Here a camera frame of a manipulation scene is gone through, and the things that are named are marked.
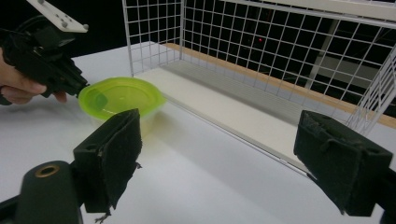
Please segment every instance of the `white plastic bracket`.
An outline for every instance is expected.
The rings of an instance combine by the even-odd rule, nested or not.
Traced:
[[[26,0],[61,31],[87,33],[89,26],[82,25],[45,0]]]

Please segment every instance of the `lime green plastic bowl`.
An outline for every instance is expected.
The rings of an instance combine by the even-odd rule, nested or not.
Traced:
[[[154,85],[134,77],[105,79],[84,88],[78,96],[81,109],[102,121],[134,108],[138,108],[140,118],[144,118],[156,112],[165,102]]]

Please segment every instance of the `wire mesh panel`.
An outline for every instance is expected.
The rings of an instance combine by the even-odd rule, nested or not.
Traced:
[[[131,62],[147,61],[147,68],[179,59],[199,64],[339,119],[362,133],[373,127],[368,123],[381,121],[382,114],[396,117],[390,108],[391,94],[376,110],[380,116],[364,116],[358,110],[360,105],[375,110],[363,105],[368,101],[364,99],[368,97],[372,102],[386,94],[368,91],[374,88],[378,74],[393,75],[393,79],[379,79],[382,86],[383,82],[394,82],[394,70],[383,70],[387,69],[384,64],[396,44],[396,24],[381,17],[387,14],[385,9],[393,10],[388,14],[394,16],[395,3],[353,1],[354,6],[360,2],[363,7],[384,8],[383,13],[377,13],[379,16],[370,14],[366,18],[288,5],[293,2],[296,1],[126,1],[130,46],[139,43],[130,49]],[[138,52],[142,45],[143,49],[146,45],[151,47],[147,57]],[[161,54],[171,56],[162,59]],[[133,66],[133,73],[141,71],[145,71],[144,66]],[[364,120],[365,131],[347,122],[353,113],[357,115],[354,120]]]

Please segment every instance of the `metal wire basket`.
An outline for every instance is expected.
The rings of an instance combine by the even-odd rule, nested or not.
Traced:
[[[395,2],[123,0],[123,7],[132,75],[185,61],[364,135],[377,122],[396,128]]]

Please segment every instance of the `table surface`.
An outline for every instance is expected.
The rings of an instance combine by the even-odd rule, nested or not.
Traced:
[[[126,48],[75,59],[90,83],[128,77]],[[47,161],[73,160],[97,125],[69,97],[0,106],[0,201],[19,193],[23,175]],[[342,216],[312,181],[259,149],[168,102],[143,138],[139,163],[107,223],[378,223]],[[101,214],[86,214],[93,223]]]

